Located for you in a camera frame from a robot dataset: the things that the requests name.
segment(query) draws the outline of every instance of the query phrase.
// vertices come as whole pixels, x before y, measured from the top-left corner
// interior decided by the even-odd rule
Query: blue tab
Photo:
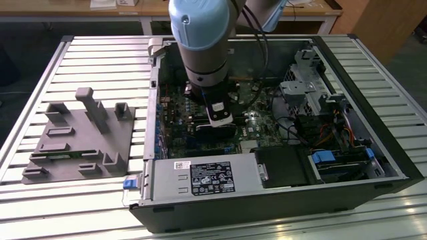
[[[313,163],[324,163],[324,162],[333,162],[334,156],[332,151],[316,151],[312,155]]]
[[[310,155],[310,157],[312,157],[312,161],[314,164],[320,163],[320,158],[316,153],[313,155]]]
[[[365,149],[365,154],[366,154],[368,159],[373,159],[374,158],[374,154],[373,154],[373,151],[372,151],[370,148]]]
[[[128,176],[125,180],[122,181],[122,189],[130,190],[138,188],[138,180],[134,175]]]

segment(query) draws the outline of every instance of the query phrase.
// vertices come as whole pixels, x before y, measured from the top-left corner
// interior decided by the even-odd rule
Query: warning label
[[[190,165],[189,173],[192,195],[222,194],[236,191],[229,161]]]

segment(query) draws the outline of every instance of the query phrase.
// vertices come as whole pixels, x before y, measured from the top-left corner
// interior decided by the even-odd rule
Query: aluminum extrusion table
[[[47,103],[77,87],[109,108],[136,107],[128,172],[142,171],[152,65],[149,36],[64,38],[0,150],[0,239],[397,239],[427,234],[427,180],[356,209],[169,234],[152,234],[122,205],[124,177],[23,185],[21,173],[47,118]],[[427,176],[427,114],[357,39],[322,36],[377,115]],[[330,84],[338,86],[328,75]]]

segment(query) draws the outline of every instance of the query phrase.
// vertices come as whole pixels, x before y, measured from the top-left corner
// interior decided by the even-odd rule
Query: computer motherboard
[[[277,146],[284,139],[272,118],[270,87],[252,80],[234,80],[230,103],[244,105],[260,91],[249,108],[233,115],[232,124],[212,128],[205,107],[184,96],[184,85],[165,85],[160,93],[162,108],[166,156],[169,159],[248,153],[254,147]]]

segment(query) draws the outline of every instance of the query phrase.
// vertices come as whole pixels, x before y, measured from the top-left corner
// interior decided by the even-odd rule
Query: metal bracket
[[[164,45],[162,45],[162,38],[161,37],[153,37],[148,40],[148,56],[150,58],[157,57],[160,54],[164,53]]]

